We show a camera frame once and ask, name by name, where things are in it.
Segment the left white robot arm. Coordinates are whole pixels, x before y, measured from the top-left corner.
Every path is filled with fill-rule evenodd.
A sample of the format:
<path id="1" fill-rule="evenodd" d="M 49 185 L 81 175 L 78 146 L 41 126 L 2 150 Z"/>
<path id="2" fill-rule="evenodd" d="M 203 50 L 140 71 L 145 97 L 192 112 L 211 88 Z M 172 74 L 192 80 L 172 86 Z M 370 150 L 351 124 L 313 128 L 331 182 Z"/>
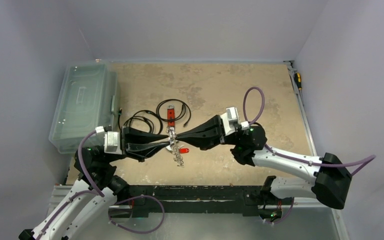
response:
<path id="1" fill-rule="evenodd" d="M 125 127 L 121 132 L 98 126 L 80 142 L 75 155 L 79 178 L 57 207 L 39 225 L 23 230 L 20 240 L 73 240 L 99 215 L 108 215 L 110 206 L 142 199 L 161 201 L 146 193 L 134 193 L 133 185 L 115 175 L 111 162 L 130 158 L 139 162 L 170 145 L 165 135 Z"/>

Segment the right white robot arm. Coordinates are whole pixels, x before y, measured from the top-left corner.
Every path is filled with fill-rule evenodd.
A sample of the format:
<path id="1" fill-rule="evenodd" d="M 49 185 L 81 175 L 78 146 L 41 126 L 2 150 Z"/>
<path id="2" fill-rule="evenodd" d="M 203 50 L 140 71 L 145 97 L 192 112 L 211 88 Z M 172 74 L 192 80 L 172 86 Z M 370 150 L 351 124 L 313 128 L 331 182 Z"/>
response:
<path id="1" fill-rule="evenodd" d="M 175 138 L 202 151 L 218 145 L 232 145 L 230 152 L 239 164 L 292 175 L 291 178 L 266 180 L 260 196 L 268 204 L 285 198 L 312 198 L 332 209 L 345 207 L 353 177 L 345 164 L 332 153 L 306 156 L 270 147 L 262 126 L 239 122 L 226 113 L 178 133 Z"/>

